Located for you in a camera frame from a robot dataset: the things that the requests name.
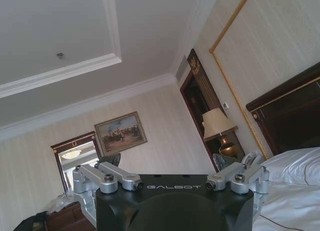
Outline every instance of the painting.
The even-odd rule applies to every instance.
[[[137,112],[132,112],[95,126],[104,156],[114,155],[147,142]]]

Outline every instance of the crown molding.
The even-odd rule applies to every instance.
[[[102,0],[113,53],[121,59],[116,0]]]
[[[183,57],[188,57],[190,50],[195,46],[215,2],[216,0],[196,0],[194,2],[192,12],[184,29],[185,32],[179,41],[178,52],[173,61],[171,68],[173,75],[176,75]]]
[[[59,109],[45,112],[15,123],[0,126],[0,142],[50,124],[87,113],[97,108],[176,83],[176,78],[171,73],[166,73]]]
[[[0,98],[121,63],[113,53],[0,85]]]
[[[116,3],[115,0],[102,0],[102,2],[105,11],[106,24],[112,43],[112,53],[12,82],[0,84],[0,99],[121,63]]]

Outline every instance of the table lamp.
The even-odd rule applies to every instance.
[[[202,117],[204,126],[203,140],[206,142],[218,138],[221,143],[219,153],[226,156],[236,156],[237,151],[235,144],[228,142],[224,135],[238,127],[232,123],[218,107],[204,113]]]

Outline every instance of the brass lamp base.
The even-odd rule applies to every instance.
[[[218,139],[221,143],[221,147],[219,148],[219,153],[221,155],[225,155],[225,156],[229,156],[229,157],[236,157],[237,156],[236,146],[233,142],[227,142],[225,136],[221,136]]]

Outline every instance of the dark wooden headboard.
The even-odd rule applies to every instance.
[[[274,155],[320,147],[320,62],[246,105]]]

